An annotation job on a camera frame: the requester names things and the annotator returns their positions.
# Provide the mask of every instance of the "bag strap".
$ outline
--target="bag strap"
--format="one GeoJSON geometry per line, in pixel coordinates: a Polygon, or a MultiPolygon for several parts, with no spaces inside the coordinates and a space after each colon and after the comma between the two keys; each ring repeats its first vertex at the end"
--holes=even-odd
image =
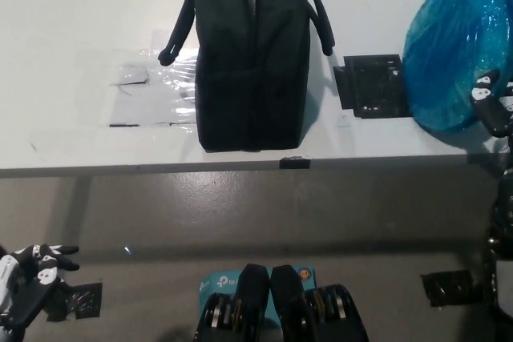
{"type": "Polygon", "coordinates": [[[317,13],[312,5],[309,4],[308,14],[317,29],[319,38],[321,39],[322,52],[324,55],[330,56],[333,54],[333,48],[335,47],[335,37],[333,35],[331,23],[329,22],[328,14],[322,4],[322,0],[313,0],[313,3],[315,4],[317,13]]]}
{"type": "Polygon", "coordinates": [[[169,38],[168,45],[159,54],[161,66],[170,66],[174,63],[185,44],[185,39],[187,39],[187,36],[189,36],[191,32],[195,16],[194,0],[184,0],[184,5],[176,20],[175,28],[169,38]]]}

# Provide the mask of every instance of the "blue plastic bag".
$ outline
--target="blue plastic bag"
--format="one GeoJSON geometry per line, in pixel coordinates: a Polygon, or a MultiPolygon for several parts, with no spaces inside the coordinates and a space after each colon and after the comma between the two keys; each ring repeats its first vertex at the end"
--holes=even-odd
{"type": "Polygon", "coordinates": [[[408,103],[430,131],[457,131],[475,120],[475,80],[499,69],[501,95],[513,75],[513,0],[426,0],[403,54],[408,103]]]}

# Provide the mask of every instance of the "gray floor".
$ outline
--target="gray floor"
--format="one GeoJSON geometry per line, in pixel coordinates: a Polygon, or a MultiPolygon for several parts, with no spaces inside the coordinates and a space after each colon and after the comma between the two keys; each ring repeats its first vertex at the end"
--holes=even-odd
{"type": "Polygon", "coordinates": [[[201,278],[247,262],[344,284],[372,341],[488,341],[483,308],[430,308],[420,275],[479,276],[494,194],[475,166],[4,179],[0,240],[78,243],[67,279],[103,281],[99,319],[39,317],[27,341],[190,341],[201,278]]]}

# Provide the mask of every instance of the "white table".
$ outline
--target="white table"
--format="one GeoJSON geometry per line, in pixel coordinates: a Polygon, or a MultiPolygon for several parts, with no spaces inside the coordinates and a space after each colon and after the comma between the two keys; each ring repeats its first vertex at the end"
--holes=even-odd
{"type": "MultiPolygon", "coordinates": [[[[161,48],[182,1],[0,0],[0,176],[256,170],[295,156],[311,159],[311,167],[370,159],[466,162],[468,154],[503,148],[479,128],[456,135],[455,146],[412,119],[355,119],[333,92],[336,60],[322,57],[316,43],[309,92],[319,112],[307,111],[315,122],[296,150],[206,154],[194,126],[108,128],[114,58],[161,48]]],[[[423,0],[324,2],[341,60],[402,52],[423,0]]],[[[192,34],[187,46],[197,45],[192,34]]]]}

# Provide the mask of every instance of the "black bag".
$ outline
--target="black bag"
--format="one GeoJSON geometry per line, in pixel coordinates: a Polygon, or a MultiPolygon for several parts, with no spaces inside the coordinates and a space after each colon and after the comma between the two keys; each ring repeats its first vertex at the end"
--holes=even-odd
{"type": "Polygon", "coordinates": [[[312,20],[325,55],[335,45],[321,0],[185,0],[160,53],[172,64],[196,15],[196,120],[208,151],[298,147],[312,20]]]}

